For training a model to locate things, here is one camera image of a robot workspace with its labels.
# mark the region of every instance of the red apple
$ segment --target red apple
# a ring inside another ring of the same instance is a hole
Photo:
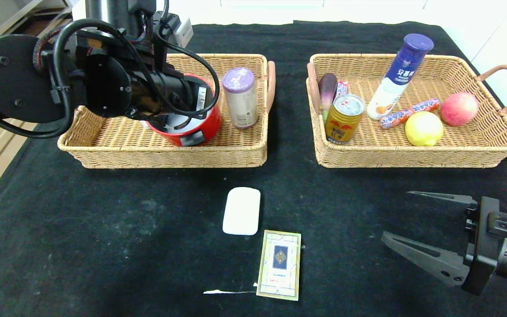
[[[477,115],[478,100],[469,92],[452,94],[441,106],[441,118],[450,126],[469,123]]]

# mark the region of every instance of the wicker basket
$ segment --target wicker basket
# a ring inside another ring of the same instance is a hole
[[[72,125],[58,140],[58,147],[85,168],[249,168],[267,159],[267,126],[275,94],[275,64],[257,54],[201,54],[219,75],[238,66],[250,68],[256,78],[259,119],[249,129],[231,124],[224,91],[217,103],[221,125],[208,143],[176,147],[159,133],[145,130],[139,121],[125,117],[102,118],[79,107]],[[169,54],[168,62],[183,73],[197,74],[213,85],[213,78],[199,62],[182,54]]]
[[[338,80],[347,80],[350,92],[368,103],[394,56],[316,54],[310,58],[306,88],[319,164],[327,168],[490,168],[507,157],[507,107],[501,109],[482,83],[507,66],[476,76],[464,60],[455,56],[427,55],[393,111],[430,98],[445,100],[455,92],[471,92],[480,107],[469,124],[453,128],[444,123],[444,135],[436,146],[415,147],[406,139],[404,125],[383,130],[365,114],[348,144],[328,142],[317,80],[333,73]]]

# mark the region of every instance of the lemon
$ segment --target lemon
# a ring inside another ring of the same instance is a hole
[[[434,146],[443,136],[441,120],[431,112],[420,111],[413,114],[404,127],[406,138],[414,146]]]

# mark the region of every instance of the card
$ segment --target card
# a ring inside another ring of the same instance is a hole
[[[265,230],[256,295],[298,301],[300,233]]]

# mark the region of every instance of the black tablecloth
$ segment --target black tablecloth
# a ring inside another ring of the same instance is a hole
[[[268,160],[254,169],[89,170],[29,140],[0,180],[0,316],[507,316],[507,280],[477,297],[388,249],[384,230],[459,251],[462,206],[408,190],[500,199],[492,169],[325,169],[316,163],[306,98],[315,53],[393,53],[408,33],[432,54],[463,57],[438,26],[295,22],[195,26],[195,52],[258,53],[276,62]],[[254,236],[222,232],[229,189],[260,189]],[[300,232],[300,301],[253,291],[264,229]]]

